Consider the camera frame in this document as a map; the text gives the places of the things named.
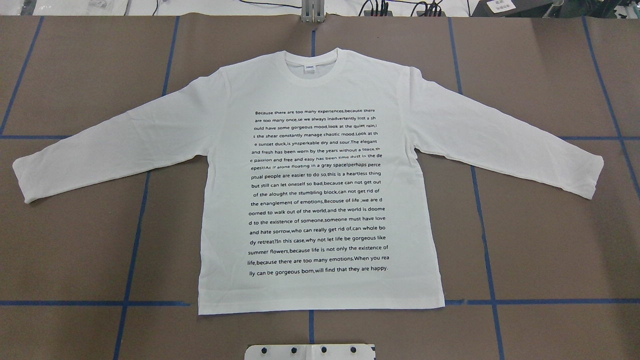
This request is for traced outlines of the aluminium frame post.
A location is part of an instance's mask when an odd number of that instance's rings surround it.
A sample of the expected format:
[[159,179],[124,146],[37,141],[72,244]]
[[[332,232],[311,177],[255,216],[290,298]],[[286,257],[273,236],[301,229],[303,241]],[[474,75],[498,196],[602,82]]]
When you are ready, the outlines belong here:
[[325,19],[325,0],[301,1],[301,21],[303,23],[323,23]]

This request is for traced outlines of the black box with label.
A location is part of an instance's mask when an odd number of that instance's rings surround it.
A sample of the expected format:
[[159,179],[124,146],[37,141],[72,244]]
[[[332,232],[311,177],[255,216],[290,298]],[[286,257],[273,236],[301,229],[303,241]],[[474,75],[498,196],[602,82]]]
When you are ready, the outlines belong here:
[[473,18],[542,18],[553,0],[480,0]]

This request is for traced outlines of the clear plastic bag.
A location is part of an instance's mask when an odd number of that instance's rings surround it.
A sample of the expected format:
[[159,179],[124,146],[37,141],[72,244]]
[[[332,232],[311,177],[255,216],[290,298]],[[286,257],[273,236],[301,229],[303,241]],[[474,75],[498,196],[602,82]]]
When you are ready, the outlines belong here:
[[130,0],[88,0],[84,6],[86,16],[125,16]]

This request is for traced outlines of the white mount base plate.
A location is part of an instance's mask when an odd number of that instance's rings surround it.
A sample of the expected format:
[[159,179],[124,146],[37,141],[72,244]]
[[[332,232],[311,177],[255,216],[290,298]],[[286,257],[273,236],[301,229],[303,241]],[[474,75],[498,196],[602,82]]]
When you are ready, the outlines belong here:
[[245,360],[375,360],[373,344],[266,344],[252,345]]

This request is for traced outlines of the white long-sleeve printed shirt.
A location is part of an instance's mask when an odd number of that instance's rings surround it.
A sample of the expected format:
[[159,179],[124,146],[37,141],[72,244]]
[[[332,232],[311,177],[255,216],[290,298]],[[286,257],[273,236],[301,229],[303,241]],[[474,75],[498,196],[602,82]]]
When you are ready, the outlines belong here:
[[206,157],[201,315],[445,305],[418,152],[590,199],[604,160],[417,68],[336,48],[224,66],[31,155],[26,203]]

